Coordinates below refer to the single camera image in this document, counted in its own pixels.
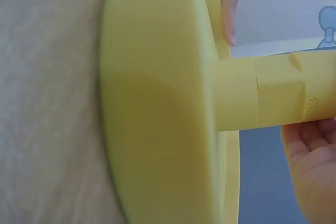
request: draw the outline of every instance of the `printed cartoon illustration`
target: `printed cartoon illustration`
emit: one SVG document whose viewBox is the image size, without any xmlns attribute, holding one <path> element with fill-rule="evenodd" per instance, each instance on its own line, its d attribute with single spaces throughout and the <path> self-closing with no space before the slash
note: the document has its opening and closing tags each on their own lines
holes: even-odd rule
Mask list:
<svg viewBox="0 0 336 224">
<path fill-rule="evenodd" d="M 319 24 L 324 31 L 324 38 L 319 43 L 317 48 L 335 47 L 336 41 L 334 34 L 336 32 L 336 7 L 325 6 L 319 14 Z"/>
</svg>

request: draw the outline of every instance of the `yellow cylindrical tube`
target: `yellow cylindrical tube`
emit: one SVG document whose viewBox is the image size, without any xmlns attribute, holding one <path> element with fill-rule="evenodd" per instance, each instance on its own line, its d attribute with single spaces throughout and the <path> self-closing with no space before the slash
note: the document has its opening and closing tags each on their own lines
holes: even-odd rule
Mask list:
<svg viewBox="0 0 336 224">
<path fill-rule="evenodd" d="M 212 65 L 219 131 L 336 116 L 336 50 L 221 60 Z"/>
</svg>

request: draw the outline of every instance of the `yellow plastic pipe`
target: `yellow plastic pipe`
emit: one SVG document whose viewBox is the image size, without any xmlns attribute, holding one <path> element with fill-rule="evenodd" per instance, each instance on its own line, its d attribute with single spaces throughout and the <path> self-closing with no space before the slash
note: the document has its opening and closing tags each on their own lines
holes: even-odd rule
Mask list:
<svg viewBox="0 0 336 224">
<path fill-rule="evenodd" d="M 218 131 L 336 116 L 336 50 L 212 63 Z"/>
<path fill-rule="evenodd" d="M 128 223 L 237 223 L 230 130 L 335 115 L 334 61 L 333 52 L 230 60 L 220 0 L 106 0 L 101 108 Z"/>
</svg>

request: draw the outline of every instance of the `yellow disc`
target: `yellow disc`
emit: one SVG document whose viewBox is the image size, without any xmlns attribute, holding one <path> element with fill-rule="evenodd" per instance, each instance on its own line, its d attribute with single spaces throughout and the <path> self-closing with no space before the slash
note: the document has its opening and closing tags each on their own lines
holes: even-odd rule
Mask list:
<svg viewBox="0 0 336 224">
<path fill-rule="evenodd" d="M 229 58 L 220 0 L 106 0 L 100 83 L 129 224 L 236 223 L 238 133 L 217 133 L 210 62 Z"/>
</svg>

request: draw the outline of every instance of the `yellow plastic object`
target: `yellow plastic object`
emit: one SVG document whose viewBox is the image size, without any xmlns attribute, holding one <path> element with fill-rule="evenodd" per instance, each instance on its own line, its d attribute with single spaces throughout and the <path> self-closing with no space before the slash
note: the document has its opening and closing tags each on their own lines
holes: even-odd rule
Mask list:
<svg viewBox="0 0 336 224">
<path fill-rule="evenodd" d="M 130 224 L 237 222 L 238 134 L 216 132 L 210 85 L 222 29 L 220 0 L 106 0 L 102 111 Z"/>
<path fill-rule="evenodd" d="M 336 114 L 335 53 L 229 60 L 222 29 L 220 0 L 106 0 L 102 112 L 130 224 L 237 223 L 229 130 Z"/>
<path fill-rule="evenodd" d="M 211 72 L 219 131 L 336 115 L 336 50 L 221 60 Z"/>
</svg>

